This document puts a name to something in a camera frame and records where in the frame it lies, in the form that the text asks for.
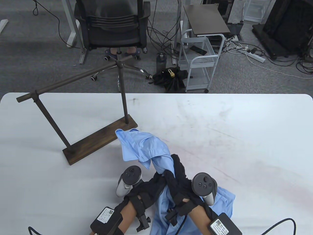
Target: wooden base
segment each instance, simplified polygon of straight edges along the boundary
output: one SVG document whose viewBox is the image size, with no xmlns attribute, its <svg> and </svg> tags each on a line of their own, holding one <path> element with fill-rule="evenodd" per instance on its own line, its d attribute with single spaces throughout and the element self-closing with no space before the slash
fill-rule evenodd
<svg viewBox="0 0 313 235">
<path fill-rule="evenodd" d="M 75 162 L 87 157 L 89 154 L 97 151 L 103 146 L 111 143 L 117 139 L 115 131 L 117 129 L 122 129 L 124 131 L 130 130 L 132 128 L 138 127 L 137 123 L 128 115 L 129 124 L 126 125 L 125 117 L 111 123 L 110 125 L 103 127 L 99 131 L 87 136 L 86 138 L 72 144 L 72 151 L 68 148 L 63 149 L 63 153 L 70 165 Z"/>
</svg>

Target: hand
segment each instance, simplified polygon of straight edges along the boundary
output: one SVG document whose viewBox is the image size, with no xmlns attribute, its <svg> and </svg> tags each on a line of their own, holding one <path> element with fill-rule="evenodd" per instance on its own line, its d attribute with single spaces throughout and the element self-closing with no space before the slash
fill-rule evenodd
<svg viewBox="0 0 313 235">
<path fill-rule="evenodd" d="M 134 197 L 141 199 L 144 208 L 147 209 L 157 201 L 163 192 L 165 185 L 165 178 L 156 172 L 153 178 L 149 181 L 142 182 L 137 187 L 132 188 L 132 190 L 124 197 L 123 202 L 120 203 L 115 209 L 121 211 L 127 205 L 130 198 Z"/>
<path fill-rule="evenodd" d="M 171 157 L 174 161 L 175 177 L 169 170 L 164 171 L 164 177 L 174 203 L 179 205 L 182 202 L 192 201 L 194 204 L 192 206 L 193 208 L 202 205 L 203 201 L 193 192 L 191 187 L 192 182 L 186 177 L 185 168 L 180 162 L 178 155 L 172 154 Z"/>
</svg>

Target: white metal cart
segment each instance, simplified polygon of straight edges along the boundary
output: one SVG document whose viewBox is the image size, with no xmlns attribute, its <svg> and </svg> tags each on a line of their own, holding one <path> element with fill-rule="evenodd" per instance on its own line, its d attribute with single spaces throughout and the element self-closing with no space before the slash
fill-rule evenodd
<svg viewBox="0 0 313 235">
<path fill-rule="evenodd" d="M 189 31 L 192 31 L 192 29 L 188 29 L 184 31 L 182 35 L 185 35 Z M 208 36 L 220 36 L 222 38 L 218 53 L 214 52 L 210 44 L 210 41 L 208 39 Z M 188 71 L 188 77 L 185 83 L 186 85 L 185 92 L 187 92 L 188 90 L 193 90 L 193 89 L 205 89 L 204 90 L 205 93 L 209 92 L 212 79 L 215 73 L 215 69 L 216 69 L 219 57 L 221 55 L 221 52 L 222 52 L 224 41 L 225 41 L 225 37 L 223 34 L 204 34 L 204 35 L 198 35 L 198 37 L 196 38 L 185 38 L 185 37 L 181 38 L 181 45 L 184 45 L 186 43 L 189 43 L 189 44 L 201 43 L 201 49 L 206 50 L 208 52 L 207 55 L 196 56 L 192 58 L 186 53 L 184 46 L 180 47 L 178 65 L 182 70 Z M 207 71 L 208 67 L 213 67 L 211 76 L 208 75 L 208 71 Z M 205 84 L 190 85 L 190 79 L 194 79 L 194 78 L 190 78 L 192 69 L 200 69 L 200 68 L 202 69 L 202 72 L 204 75 L 203 80 Z"/>
</svg>

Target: label sticker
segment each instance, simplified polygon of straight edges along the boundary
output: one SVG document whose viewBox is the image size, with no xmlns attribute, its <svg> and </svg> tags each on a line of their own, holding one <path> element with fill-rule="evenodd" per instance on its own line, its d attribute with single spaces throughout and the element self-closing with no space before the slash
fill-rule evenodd
<svg viewBox="0 0 313 235">
<path fill-rule="evenodd" d="M 223 225 L 223 223 L 217 219 L 214 223 L 211 225 L 211 229 L 217 234 L 217 235 L 226 235 L 229 233 L 227 228 Z"/>
<path fill-rule="evenodd" d="M 102 223 L 107 223 L 109 219 L 111 218 L 114 210 L 110 208 L 104 208 L 104 210 L 101 212 L 101 214 L 98 216 L 97 220 L 99 220 Z"/>
</svg>

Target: light blue shirt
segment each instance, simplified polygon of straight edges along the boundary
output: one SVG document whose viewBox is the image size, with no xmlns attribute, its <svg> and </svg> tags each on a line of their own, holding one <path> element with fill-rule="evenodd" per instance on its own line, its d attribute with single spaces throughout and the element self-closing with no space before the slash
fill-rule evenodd
<svg viewBox="0 0 313 235">
<path fill-rule="evenodd" d="M 118 129 L 115 133 L 122 145 L 124 161 L 138 160 L 147 169 L 150 169 L 152 161 L 154 168 L 159 174 L 162 174 L 164 170 L 170 170 L 175 174 L 174 162 L 170 151 L 167 145 L 158 137 L 136 129 L 131 129 L 129 131 Z M 211 208 L 216 214 L 219 215 L 224 212 L 229 218 L 231 218 L 233 215 L 234 199 L 234 194 L 226 189 L 218 187 L 215 204 L 211 206 Z M 184 217 L 177 217 L 176 226 L 172 226 L 170 222 L 165 219 L 165 216 L 168 214 L 168 208 L 173 208 L 174 206 L 175 204 L 170 191 L 168 186 L 166 186 L 156 202 L 156 214 L 154 216 L 150 235 L 174 235 L 177 232 Z M 179 235 L 184 234 L 201 235 L 201 232 L 190 217 L 187 217 L 185 224 L 179 232 Z"/>
</svg>

